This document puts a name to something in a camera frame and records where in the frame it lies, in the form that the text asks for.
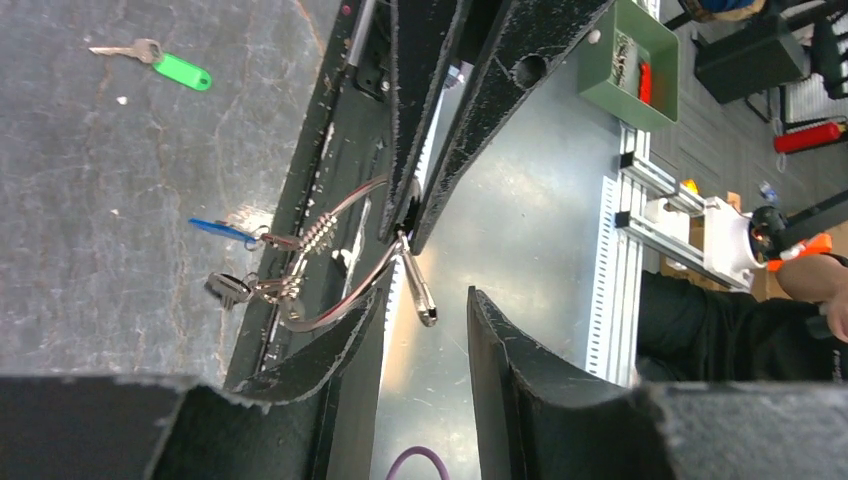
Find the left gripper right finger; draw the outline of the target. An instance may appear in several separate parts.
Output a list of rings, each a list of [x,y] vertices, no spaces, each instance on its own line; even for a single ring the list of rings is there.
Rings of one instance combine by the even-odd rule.
[[[467,302],[487,479],[843,479],[847,390],[834,383],[623,388],[557,356],[481,290]]]

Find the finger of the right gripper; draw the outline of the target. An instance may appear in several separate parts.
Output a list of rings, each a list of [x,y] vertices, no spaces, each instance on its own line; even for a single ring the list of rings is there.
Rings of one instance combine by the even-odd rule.
[[[610,1],[502,3],[434,163],[410,239],[414,254],[423,251],[473,162],[611,5]]]
[[[420,154],[464,13],[462,1],[394,1],[390,7],[390,147],[379,237],[403,219]]]

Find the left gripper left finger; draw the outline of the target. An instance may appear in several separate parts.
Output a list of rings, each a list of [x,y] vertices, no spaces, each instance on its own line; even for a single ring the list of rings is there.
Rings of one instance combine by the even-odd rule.
[[[182,375],[5,376],[5,479],[365,479],[383,303],[222,390]]]

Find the key with blue tag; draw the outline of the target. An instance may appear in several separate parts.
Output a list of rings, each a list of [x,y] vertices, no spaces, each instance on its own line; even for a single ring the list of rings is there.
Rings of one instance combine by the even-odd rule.
[[[224,221],[190,218],[188,224],[211,235],[241,242],[245,249],[249,251],[255,250],[260,243],[260,238],[257,235]]]

